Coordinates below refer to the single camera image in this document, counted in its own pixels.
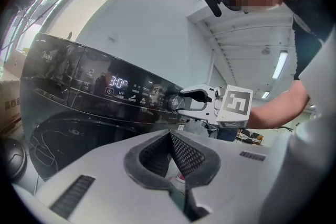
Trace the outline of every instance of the fluorescent light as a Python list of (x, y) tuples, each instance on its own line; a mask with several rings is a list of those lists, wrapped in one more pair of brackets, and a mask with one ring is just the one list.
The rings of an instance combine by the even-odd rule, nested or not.
[(266, 99), (268, 97), (268, 95), (269, 95), (269, 91), (266, 91), (261, 98), (262, 99)]
[(284, 68), (284, 65), (286, 63), (287, 57), (288, 57), (288, 52), (287, 51), (281, 51), (280, 52), (278, 65), (277, 65), (277, 68), (275, 69), (275, 72), (273, 74), (274, 79), (277, 79), (280, 76), (280, 74), (282, 72), (282, 69)]

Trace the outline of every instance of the man's arm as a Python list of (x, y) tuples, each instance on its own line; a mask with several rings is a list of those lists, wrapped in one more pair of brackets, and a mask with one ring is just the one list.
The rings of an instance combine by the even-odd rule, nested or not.
[(270, 129), (295, 119), (306, 107), (309, 96), (301, 81), (293, 82), (287, 92), (272, 101), (251, 109), (247, 127), (251, 129)]

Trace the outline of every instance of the washing machine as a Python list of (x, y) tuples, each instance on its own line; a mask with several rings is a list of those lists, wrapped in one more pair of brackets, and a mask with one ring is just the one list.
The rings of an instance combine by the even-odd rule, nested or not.
[(24, 136), (34, 168), (46, 181), (94, 148), (181, 128), (186, 119), (173, 108), (181, 90), (102, 51), (38, 33), (20, 85)]

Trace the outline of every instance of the time display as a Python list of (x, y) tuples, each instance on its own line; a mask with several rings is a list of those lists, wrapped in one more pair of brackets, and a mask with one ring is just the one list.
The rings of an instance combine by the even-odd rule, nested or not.
[(116, 76), (112, 76), (110, 86), (115, 86), (118, 89), (121, 89), (122, 87), (124, 88), (128, 86), (128, 81), (122, 78), (117, 78)]

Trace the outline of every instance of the person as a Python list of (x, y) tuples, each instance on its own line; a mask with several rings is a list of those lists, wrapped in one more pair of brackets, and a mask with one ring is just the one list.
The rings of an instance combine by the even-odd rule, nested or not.
[(252, 108), (248, 128), (280, 127), (296, 118), (309, 102), (299, 75), (314, 58), (329, 36), (334, 19), (323, 0), (221, 0), (234, 11), (245, 13), (271, 9), (286, 4), (293, 11), (293, 30), (297, 53), (297, 70), (289, 90), (260, 107)]

